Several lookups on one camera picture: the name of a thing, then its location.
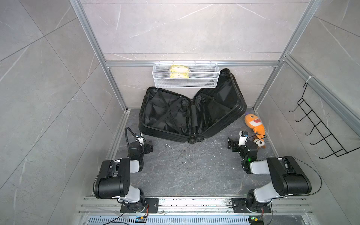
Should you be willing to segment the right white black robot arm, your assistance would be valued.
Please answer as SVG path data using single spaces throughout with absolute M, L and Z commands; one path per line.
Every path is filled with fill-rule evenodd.
M 286 197 L 307 197 L 317 194 L 323 187 L 323 180 L 318 171 L 310 167 L 320 179 L 320 187 L 314 193 L 312 184 L 305 172 L 299 166 L 299 162 L 309 167 L 304 161 L 292 157 L 268 157 L 258 160 L 257 143 L 246 137 L 240 137 L 239 141 L 227 139 L 227 148 L 232 152 L 239 153 L 241 165 L 247 174 L 267 174 L 271 182 L 258 188 L 251 189 L 245 198 L 232 198 L 228 207 L 235 213 L 245 210 L 251 213 L 272 212 L 272 201 Z

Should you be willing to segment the black hard-shell suitcase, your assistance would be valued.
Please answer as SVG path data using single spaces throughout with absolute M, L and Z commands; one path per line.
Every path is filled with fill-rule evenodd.
M 145 135 L 194 144 L 222 131 L 243 116 L 246 109 L 235 76 L 224 68 L 217 87 L 202 88 L 193 99 L 165 89 L 148 88 L 138 128 Z

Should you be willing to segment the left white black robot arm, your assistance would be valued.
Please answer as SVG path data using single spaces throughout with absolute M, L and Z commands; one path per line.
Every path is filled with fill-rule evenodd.
M 124 134 L 127 157 L 102 162 L 93 183 L 93 194 L 98 199 L 115 199 L 130 211 L 148 214 L 144 192 L 130 184 L 130 175 L 143 170 L 144 155 L 153 152 L 153 145 L 142 133 L 134 133 L 129 127 L 125 127 Z

